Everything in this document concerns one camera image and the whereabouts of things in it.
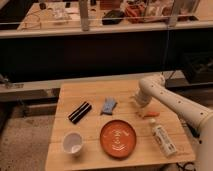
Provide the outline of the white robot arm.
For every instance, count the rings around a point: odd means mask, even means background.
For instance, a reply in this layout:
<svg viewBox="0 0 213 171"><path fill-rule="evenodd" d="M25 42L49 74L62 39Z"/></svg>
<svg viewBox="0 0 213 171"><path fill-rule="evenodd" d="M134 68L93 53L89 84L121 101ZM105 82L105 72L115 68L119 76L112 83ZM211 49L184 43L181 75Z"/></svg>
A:
<svg viewBox="0 0 213 171"><path fill-rule="evenodd" d="M138 81L135 101L144 108L155 98L183 118L199 134L195 169L213 171L213 110L165 88L165 77L154 74Z"/></svg>

